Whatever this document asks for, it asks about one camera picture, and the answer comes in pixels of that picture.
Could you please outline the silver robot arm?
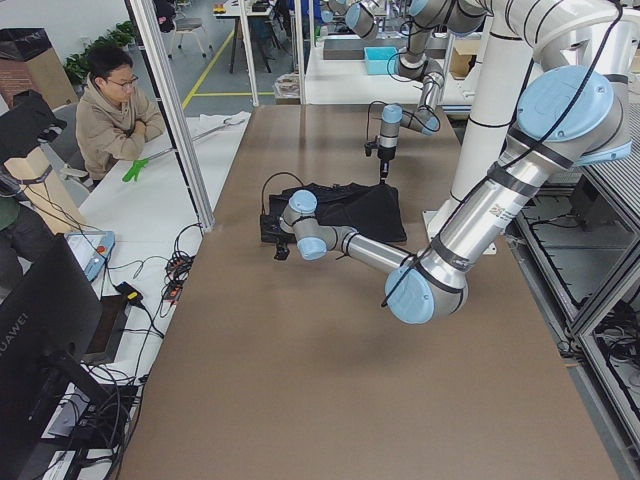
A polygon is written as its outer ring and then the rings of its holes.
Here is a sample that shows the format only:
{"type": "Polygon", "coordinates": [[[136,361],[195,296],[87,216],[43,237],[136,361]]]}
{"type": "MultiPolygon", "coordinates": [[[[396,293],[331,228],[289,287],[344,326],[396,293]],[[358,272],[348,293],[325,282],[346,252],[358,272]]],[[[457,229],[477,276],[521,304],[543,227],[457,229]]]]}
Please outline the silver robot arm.
{"type": "Polygon", "coordinates": [[[425,81],[430,33],[467,35],[491,23],[484,64],[441,228],[409,254],[351,226],[323,226],[296,191],[279,224],[301,256],[331,250],[387,273],[384,305],[422,324],[461,308],[467,272],[553,174],[616,162],[632,150],[628,76],[639,13],[617,1],[415,1],[396,71],[425,81]]]}
{"type": "Polygon", "coordinates": [[[438,95],[444,88],[446,75],[442,66],[427,55],[433,31],[445,26],[450,33],[466,36],[476,31],[484,21],[486,11],[464,1],[414,1],[409,7],[407,46],[387,63],[387,72],[421,84],[421,96],[415,109],[406,110],[398,104],[384,106],[379,134],[366,145],[365,153],[373,150],[379,159],[379,181],[386,182],[391,161],[395,158],[401,128],[423,135],[440,129],[436,115],[438,95]]]}

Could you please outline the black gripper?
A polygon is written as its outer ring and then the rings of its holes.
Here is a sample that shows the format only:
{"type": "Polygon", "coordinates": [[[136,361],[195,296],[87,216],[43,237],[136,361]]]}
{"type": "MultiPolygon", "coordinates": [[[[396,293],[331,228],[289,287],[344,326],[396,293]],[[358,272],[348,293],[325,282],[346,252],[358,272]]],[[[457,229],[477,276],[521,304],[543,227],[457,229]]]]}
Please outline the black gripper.
{"type": "Polygon", "coordinates": [[[288,245],[294,242],[294,235],[287,232],[270,233],[270,241],[275,244],[274,259],[277,261],[286,261],[290,250],[288,245]]]}
{"type": "Polygon", "coordinates": [[[380,159],[379,162],[379,177],[380,184],[385,184],[385,179],[388,177],[390,162],[395,158],[396,155],[396,147],[385,147],[379,145],[377,148],[377,157],[380,159]]]}

